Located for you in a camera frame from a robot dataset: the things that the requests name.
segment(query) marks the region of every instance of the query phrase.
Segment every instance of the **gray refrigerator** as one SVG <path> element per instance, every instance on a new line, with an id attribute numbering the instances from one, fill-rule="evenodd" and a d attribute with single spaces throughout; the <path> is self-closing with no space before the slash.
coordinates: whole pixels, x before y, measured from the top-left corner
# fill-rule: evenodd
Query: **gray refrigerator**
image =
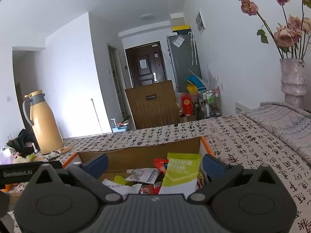
<path id="1" fill-rule="evenodd" d="M 199 78 L 201 78 L 201 70 L 199 65 L 195 64 L 195 56 L 194 65 L 192 66 L 192 55 L 191 55 L 191 43 L 190 43 L 190 35 L 183 35 L 185 41 L 182 43 L 180 47 L 177 47 L 172 43 L 178 36 L 168 36 L 167 44 L 169 47 L 169 52 L 172 60 L 174 77 L 176 81 L 176 90 L 177 92 L 187 93 L 187 85 L 188 82 L 185 82 L 185 79 L 188 78 L 192 73 L 189 69 Z"/>

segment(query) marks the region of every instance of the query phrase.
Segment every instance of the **thermos lid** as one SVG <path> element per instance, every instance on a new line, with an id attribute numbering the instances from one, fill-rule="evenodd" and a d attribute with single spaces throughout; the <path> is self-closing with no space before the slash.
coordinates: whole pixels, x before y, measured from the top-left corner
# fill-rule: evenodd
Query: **thermos lid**
<path id="1" fill-rule="evenodd" d="M 38 95 L 38 94 L 42 94 L 42 90 L 37 90 L 37 91 L 34 91 L 34 92 L 30 93 L 29 95 L 25 95 L 25 98 L 28 98 L 28 97 L 31 97 L 31 96 L 35 96 L 35 95 Z"/>

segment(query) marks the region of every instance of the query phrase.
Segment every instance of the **vase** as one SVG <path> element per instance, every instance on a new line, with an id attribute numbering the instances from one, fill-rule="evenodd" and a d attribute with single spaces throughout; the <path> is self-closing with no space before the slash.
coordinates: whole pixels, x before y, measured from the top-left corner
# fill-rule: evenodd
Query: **vase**
<path id="1" fill-rule="evenodd" d="M 302 109 L 304 95 L 307 93 L 304 62 L 298 59 L 280 59 L 282 71 L 282 92 L 285 102 Z"/>

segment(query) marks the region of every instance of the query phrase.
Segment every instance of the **yellow thermos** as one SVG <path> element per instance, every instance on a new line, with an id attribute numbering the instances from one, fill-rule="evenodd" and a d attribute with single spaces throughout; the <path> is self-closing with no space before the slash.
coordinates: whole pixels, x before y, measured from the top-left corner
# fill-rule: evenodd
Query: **yellow thermos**
<path id="1" fill-rule="evenodd" d="M 42 154 L 56 151 L 63 146 L 64 142 L 57 128 L 54 115 L 44 99 L 42 90 L 37 90 L 25 98 L 23 111 L 27 122 L 31 125 Z M 25 104 L 30 102 L 30 118 L 25 109 Z"/>

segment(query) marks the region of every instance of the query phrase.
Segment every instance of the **brown cardboard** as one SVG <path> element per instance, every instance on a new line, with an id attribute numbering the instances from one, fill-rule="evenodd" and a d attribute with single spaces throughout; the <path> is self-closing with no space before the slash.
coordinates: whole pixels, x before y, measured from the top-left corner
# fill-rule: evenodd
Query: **brown cardboard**
<path id="1" fill-rule="evenodd" d="M 188 117 L 180 117 L 179 118 L 180 123 L 193 122 L 196 120 L 197 120 L 197 116 L 188 116 Z"/>
<path id="2" fill-rule="evenodd" d="M 126 173 L 128 169 L 155 168 L 153 159 L 166 159 L 169 152 L 199 153 L 200 142 L 203 142 L 207 153 L 212 152 L 205 139 L 194 137 L 159 145 L 129 147 L 107 152 L 78 152 L 77 154 L 81 158 L 81 161 L 85 163 L 98 154 L 105 153 L 108 156 L 108 169 L 99 178 L 99 181 L 102 182 L 104 179 L 113 181 L 116 175 L 128 177 L 130 175 Z"/>
<path id="3" fill-rule="evenodd" d="M 136 129 L 179 123 L 172 81 L 126 89 L 125 92 Z"/>

